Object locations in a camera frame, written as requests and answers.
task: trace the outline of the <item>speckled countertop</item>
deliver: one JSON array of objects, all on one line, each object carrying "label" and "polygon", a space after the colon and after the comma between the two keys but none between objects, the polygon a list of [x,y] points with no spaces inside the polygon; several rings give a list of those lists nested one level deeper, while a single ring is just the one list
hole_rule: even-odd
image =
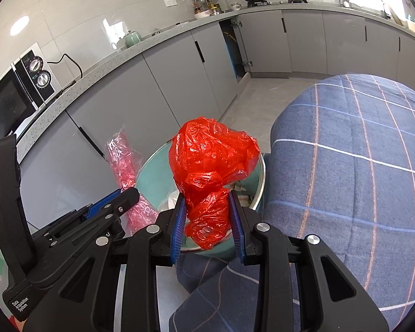
[{"label": "speckled countertop", "polygon": [[145,50],[159,44],[160,42],[166,41],[171,37],[184,33],[186,31],[192,30],[199,26],[206,25],[211,22],[230,19],[231,17],[248,14],[252,12],[259,11],[270,11],[278,9],[312,9],[312,10],[322,10],[322,11],[333,11],[333,12],[343,12],[346,14],[352,14],[356,16],[366,17],[386,25],[392,26],[401,30],[415,38],[415,33],[397,25],[396,23],[383,19],[381,17],[355,10],[355,9],[346,9],[342,7],[333,7],[327,6],[324,4],[277,4],[277,5],[268,5],[253,7],[250,9],[242,9],[240,11],[226,12],[224,14],[206,17],[201,20],[196,20],[192,22],[183,23],[177,25],[167,31],[162,32],[159,35],[150,37],[137,45],[134,45],[130,48],[127,48],[118,53],[114,53],[111,56],[105,58],[103,63],[97,63],[82,79],[80,79],[75,85],[70,89],[65,91],[49,108],[47,108],[39,118],[33,122],[31,127],[26,131],[26,133],[20,137],[20,141],[17,144],[17,159],[19,163],[26,156],[28,151],[42,135],[42,133],[49,127],[49,125],[71,104],[73,103],[80,95],[82,95],[88,88],[95,84],[98,80],[102,79],[104,76],[109,74],[111,71],[116,69],[118,66],[122,65],[131,58],[141,54]]}]

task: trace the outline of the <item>teal trash bin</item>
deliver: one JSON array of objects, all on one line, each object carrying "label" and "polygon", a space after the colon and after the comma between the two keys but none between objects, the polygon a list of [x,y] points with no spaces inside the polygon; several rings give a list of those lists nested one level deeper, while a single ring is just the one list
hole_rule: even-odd
[{"label": "teal trash bin", "polygon": [[[138,174],[135,187],[158,210],[160,204],[174,192],[175,182],[169,166],[169,150],[171,142],[160,147],[143,165]],[[248,176],[241,181],[249,194],[253,197],[250,208],[259,211],[262,205],[264,183],[266,181],[266,166],[262,154],[260,154],[257,166]],[[234,240],[231,231],[223,241],[216,244],[212,250],[203,250],[195,244],[191,238],[186,238],[181,246],[182,252],[196,252],[200,255],[217,258],[231,258],[235,253]]]}]

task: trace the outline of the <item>floor tile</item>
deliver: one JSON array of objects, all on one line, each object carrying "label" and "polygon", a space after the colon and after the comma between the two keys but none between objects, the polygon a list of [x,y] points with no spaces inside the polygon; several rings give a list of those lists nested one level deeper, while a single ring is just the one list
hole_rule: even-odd
[{"label": "floor tile", "polygon": [[232,129],[255,137],[262,152],[270,152],[270,129],[282,111],[316,79],[251,79],[222,118]]}]

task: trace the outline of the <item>plaid blanket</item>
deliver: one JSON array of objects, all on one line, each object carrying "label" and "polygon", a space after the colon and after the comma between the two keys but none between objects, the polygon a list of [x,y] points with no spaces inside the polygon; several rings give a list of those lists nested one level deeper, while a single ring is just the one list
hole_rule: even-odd
[{"label": "plaid blanket", "polygon": [[[271,144],[264,220],[319,235],[392,330],[415,302],[415,92],[370,75],[326,79],[283,111]],[[187,255],[177,276],[191,295],[170,331],[253,331],[258,267]]]}]

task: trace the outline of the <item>wall outlet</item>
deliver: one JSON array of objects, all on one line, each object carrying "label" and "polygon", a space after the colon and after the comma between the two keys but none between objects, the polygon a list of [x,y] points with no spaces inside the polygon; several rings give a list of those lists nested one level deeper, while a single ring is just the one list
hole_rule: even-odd
[{"label": "wall outlet", "polygon": [[177,4],[177,0],[165,0],[166,7],[175,6]]}]

